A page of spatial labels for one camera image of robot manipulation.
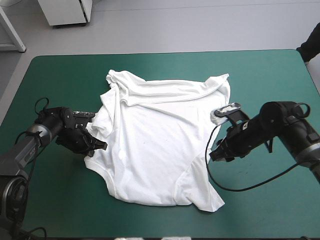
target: black sleeve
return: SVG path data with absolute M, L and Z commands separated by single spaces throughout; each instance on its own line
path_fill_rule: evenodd
M 320 22 L 315 26 L 306 42 L 296 49 L 304 62 L 309 62 L 320 53 Z

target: wrinkled fabric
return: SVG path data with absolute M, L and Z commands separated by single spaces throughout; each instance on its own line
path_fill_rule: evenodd
M 210 112 L 229 102 L 228 76 L 145 81 L 110 70 L 111 89 L 100 96 L 102 107 L 87 125 L 108 146 L 85 157 L 86 167 L 103 177 L 116 199 L 152 206 L 193 203 L 216 211 L 224 201 L 208 181 L 205 148 L 215 127 Z

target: wire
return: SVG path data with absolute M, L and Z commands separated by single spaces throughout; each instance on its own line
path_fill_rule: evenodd
M 39 142 L 41 141 L 41 137 L 40 137 L 40 132 L 22 132 L 18 135 L 17 139 L 16 139 L 16 142 L 18 141 L 19 137 L 24 134 L 24 133 L 27 133 L 28 135 L 30 136 L 34 136 Z M 26 198 L 27 195 L 28 195 L 28 189 L 29 189 L 29 184 L 30 184 L 30 181 L 31 181 L 31 178 L 33 176 L 33 173 L 34 173 L 34 170 L 35 170 L 35 166 L 36 166 L 36 161 L 37 161 L 37 157 L 44 151 L 45 147 L 38 153 L 38 147 L 35 148 L 35 152 L 34 152 L 34 157 L 33 159 L 30 161 L 32 162 L 32 167 L 31 167 L 31 170 L 29 172 L 29 177 L 28 179 L 26 180 L 26 183 L 25 183 L 25 186 L 24 186 L 24 190 L 23 190 L 23 193 L 22 193 L 22 197 L 23 198 Z M 14 228 L 17 228 L 19 227 L 18 226 L 18 222 L 23 219 L 23 215 L 24 215 L 24 211 L 21 211 L 21 206 L 19 207 L 19 210 L 15 216 L 15 225 L 14 225 Z M 22 239 L 22 237 L 26 237 L 26 236 L 29 236 L 30 238 L 32 238 L 32 235 L 31 233 L 34 232 L 34 231 L 37 231 L 37 230 L 43 230 L 44 232 L 44 239 L 47 239 L 47 232 L 46 232 L 46 229 L 42 226 L 40 227 L 36 227 L 34 228 L 33 230 L 29 231 L 29 232 L 26 232 L 24 233 L 23 235 L 19 236 L 18 240 L 19 239 Z
M 264 185 L 264 184 L 267 184 L 267 183 L 271 182 L 272 180 L 275 180 L 275 179 L 283 176 L 284 174 L 290 172 L 292 169 L 294 169 L 295 167 L 297 167 L 297 166 L 299 166 L 299 165 L 301 165 L 301 164 L 303 164 L 303 163 L 311 162 L 311 160 L 306 160 L 306 161 L 301 161 L 301 162 L 299 162 L 299 163 L 293 164 L 291 167 L 289 167 L 288 169 L 280 172 L 279 174 L 277 174 L 277 175 L 275 175 L 275 176 L 273 176 L 273 177 L 271 177 L 271 178 L 269 178 L 269 179 L 267 179 L 267 180 L 265 180 L 265 181 L 262 181 L 262 182 L 260 182 L 260 183 L 258 183 L 258 184 L 249 186 L 249 187 L 245 187 L 245 188 L 241 188 L 241 189 L 232 189 L 232 188 L 224 187 L 224 186 L 220 185 L 220 184 L 213 178 L 213 176 L 212 176 L 212 174 L 211 174 L 211 172 L 210 172 L 210 170 L 209 170 L 209 163 L 208 163 L 208 160 L 207 160 L 208 147 L 209 147 L 209 144 L 210 144 L 212 135 L 214 134 L 214 132 L 215 132 L 215 130 L 217 129 L 217 127 L 218 127 L 218 126 L 216 126 L 216 127 L 212 130 L 212 132 L 211 132 L 211 134 L 210 134 L 209 141 L 208 141 L 208 143 L 206 144 L 206 148 L 205 148 L 204 159 L 205 159 L 206 170 L 207 170 L 207 172 L 208 172 L 211 180 L 214 182 L 215 185 L 217 185 L 219 188 L 221 188 L 221 189 L 223 189 L 223 190 L 230 191 L 230 192 L 244 192 L 244 191 L 248 191 L 248 190 L 251 190 L 251 189 L 260 187 L 260 186 L 262 186 L 262 185 Z
M 35 104 L 34 104 L 34 112 L 35 112 L 36 114 L 38 114 L 38 115 L 39 115 L 39 112 L 37 112 L 37 105 L 38 105 L 38 103 L 39 103 L 41 100 L 43 100 L 43 99 L 46 100 L 46 104 L 44 105 L 43 109 L 46 109 L 46 108 L 48 107 L 48 105 L 49 105 L 49 98 L 47 98 L 47 97 L 42 97 L 42 98 L 38 99 L 38 100 L 35 102 Z
M 39 157 L 39 155 L 42 154 L 42 152 L 46 149 L 47 146 L 45 146 L 44 148 L 42 148 L 41 151 L 38 153 L 38 155 L 37 155 L 36 157 Z M 27 163 L 27 165 L 30 164 L 30 163 L 33 163 L 33 161 L 34 161 L 34 160 L 32 159 L 31 161 L 29 161 L 29 162 Z
M 43 227 L 43 226 L 39 226 L 39 227 L 36 227 L 28 232 L 25 232 L 24 234 L 20 235 L 18 238 L 16 238 L 16 240 L 22 240 L 23 238 L 25 237 L 30 237 L 31 239 L 35 239 L 35 237 L 31 234 L 35 231 L 38 231 L 38 230 L 42 230 L 43 231 L 43 234 L 44 234 L 44 239 L 46 240 L 47 239 L 47 231 L 46 229 Z
M 27 134 L 29 133 L 29 131 L 23 131 L 21 133 L 19 133 L 19 135 L 16 137 L 15 141 L 14 141 L 14 145 L 16 145 L 18 143 L 19 138 L 23 135 L 23 134 Z

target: green tabletop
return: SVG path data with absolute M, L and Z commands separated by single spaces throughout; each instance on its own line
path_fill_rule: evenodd
M 99 96 L 110 89 L 105 80 L 110 69 L 146 80 L 200 82 L 229 73 L 230 101 L 241 103 L 250 117 L 265 102 L 304 102 L 311 106 L 308 121 L 320 132 L 319 94 L 295 50 L 39 56 L 32 60 L 0 127 L 0 152 L 33 123 L 34 103 L 40 97 L 48 97 L 50 107 L 98 111 Z M 247 187 L 295 163 L 278 139 L 273 151 L 269 154 L 260 146 L 246 158 L 210 168 L 224 186 Z M 225 205 L 214 213 L 194 205 L 126 203 L 109 196 L 102 177 L 85 167 L 81 155 L 52 143 L 37 160 L 23 227 L 43 226 L 51 237 L 320 236 L 320 186 L 307 168 L 297 167 L 246 192 L 215 189 Z

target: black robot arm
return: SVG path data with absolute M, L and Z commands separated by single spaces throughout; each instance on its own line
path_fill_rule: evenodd
M 95 116 L 92 112 L 72 111 L 67 107 L 46 108 L 23 134 L 24 139 L 16 140 L 14 146 L 0 155 L 0 239 L 11 240 L 21 234 L 28 199 L 29 175 L 25 166 L 35 163 L 39 148 L 45 148 L 55 137 L 56 143 L 74 153 L 93 156 L 94 150 L 106 149 L 107 144 L 91 136 L 86 130 L 87 123 Z
M 320 183 L 320 136 L 305 119 L 309 114 L 309 105 L 293 101 L 267 102 L 252 119 L 238 103 L 216 109 L 210 115 L 212 122 L 220 125 L 230 121 L 232 126 L 210 157 L 213 161 L 230 162 L 235 157 L 245 157 L 263 143 L 271 153 L 273 138 L 279 137 L 295 161 L 309 168 Z

